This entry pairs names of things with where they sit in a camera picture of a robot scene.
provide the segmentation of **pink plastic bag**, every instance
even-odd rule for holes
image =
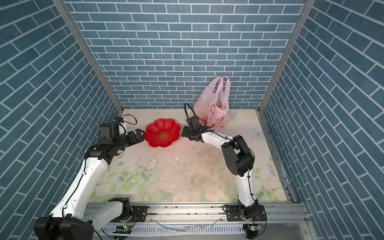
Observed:
[[[224,78],[228,79],[225,88],[223,86]],[[231,121],[228,105],[229,87],[230,82],[227,76],[217,77],[200,94],[194,111],[203,120],[202,124],[207,121],[207,125],[212,128],[223,127]]]

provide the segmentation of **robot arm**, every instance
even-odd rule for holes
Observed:
[[[225,136],[216,133],[208,126],[203,126],[197,116],[188,117],[188,126],[183,128],[182,137],[187,137],[191,141],[201,141],[209,143],[223,151],[225,163],[229,171],[235,175],[239,189],[239,211],[244,219],[255,216],[259,204],[252,193],[252,175],[254,155],[245,143],[242,136]]]
[[[74,239],[73,236],[84,236],[84,240],[90,240],[93,231],[97,232],[114,218],[125,220],[131,217],[129,199],[125,198],[111,199],[103,208],[84,219],[88,199],[112,158],[126,147],[142,142],[145,135],[140,129],[136,129],[136,133],[126,132],[123,118],[117,118],[117,122],[102,123],[99,129],[98,143],[85,153],[81,169],[66,194],[48,217],[40,217],[36,221],[34,230],[40,240],[70,240]]]

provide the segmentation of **brick wall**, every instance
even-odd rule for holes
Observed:
[[[319,239],[384,239],[383,13],[317,0],[265,109]]]
[[[194,103],[214,76],[256,108],[305,0],[66,1],[125,108]]]
[[[0,6],[0,239],[29,239],[116,109],[50,0]]]

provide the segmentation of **red plastic dish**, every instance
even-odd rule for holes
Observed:
[[[173,119],[160,118],[146,128],[144,140],[151,147],[168,147],[180,137],[181,127]]]

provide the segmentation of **table surface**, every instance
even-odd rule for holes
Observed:
[[[145,130],[159,118],[172,118],[181,129],[187,125],[183,109],[126,109],[123,114],[138,121],[127,131]],[[241,135],[255,153],[253,193],[259,201],[286,201],[256,111],[233,109],[231,114],[228,125],[214,129],[228,136]],[[89,201],[107,202],[113,197],[128,197],[131,202],[225,202],[237,201],[238,189],[221,149],[180,137],[165,148],[153,148],[144,141],[114,157]]]

